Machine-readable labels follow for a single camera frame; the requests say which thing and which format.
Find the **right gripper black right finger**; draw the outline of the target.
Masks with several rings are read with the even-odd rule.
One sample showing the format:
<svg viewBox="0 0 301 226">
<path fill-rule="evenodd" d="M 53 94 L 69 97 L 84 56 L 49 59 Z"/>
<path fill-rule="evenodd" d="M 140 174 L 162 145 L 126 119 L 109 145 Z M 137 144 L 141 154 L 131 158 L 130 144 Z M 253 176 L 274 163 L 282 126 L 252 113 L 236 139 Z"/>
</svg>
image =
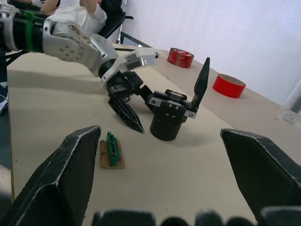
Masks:
<svg viewBox="0 0 301 226">
<path fill-rule="evenodd" d="M 301 167 L 269 138 L 221 129 L 237 185 L 256 218 L 270 206 L 300 206 Z"/>
</svg>

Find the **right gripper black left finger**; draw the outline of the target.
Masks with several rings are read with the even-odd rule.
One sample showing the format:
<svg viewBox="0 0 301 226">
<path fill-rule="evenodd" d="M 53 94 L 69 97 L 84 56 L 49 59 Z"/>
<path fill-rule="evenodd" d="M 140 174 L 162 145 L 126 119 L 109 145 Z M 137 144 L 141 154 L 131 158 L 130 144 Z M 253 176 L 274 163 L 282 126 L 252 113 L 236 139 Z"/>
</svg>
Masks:
<svg viewBox="0 0 301 226">
<path fill-rule="evenodd" d="M 34 171 L 2 226 L 80 226 L 92 191 L 101 127 L 74 131 Z"/>
</svg>

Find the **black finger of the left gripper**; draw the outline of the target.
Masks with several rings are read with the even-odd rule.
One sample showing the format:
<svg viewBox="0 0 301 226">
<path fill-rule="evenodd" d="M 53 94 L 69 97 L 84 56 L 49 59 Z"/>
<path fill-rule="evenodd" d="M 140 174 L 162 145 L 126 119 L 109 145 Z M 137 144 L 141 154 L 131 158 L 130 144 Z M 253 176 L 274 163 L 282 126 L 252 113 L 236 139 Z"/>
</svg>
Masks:
<svg viewBox="0 0 301 226">
<path fill-rule="evenodd" d="M 109 96 L 108 104 L 117 114 L 117 116 L 131 129 L 144 133 L 143 126 L 140 122 L 138 115 L 135 111 L 128 105 L 124 99 L 119 97 Z"/>
<path fill-rule="evenodd" d="M 149 99 L 152 97 L 152 91 L 144 85 L 142 88 L 140 88 L 138 95 L 142 97 L 144 100 L 145 105 L 152 111 L 153 110 L 153 105 L 149 104 Z"/>
</svg>

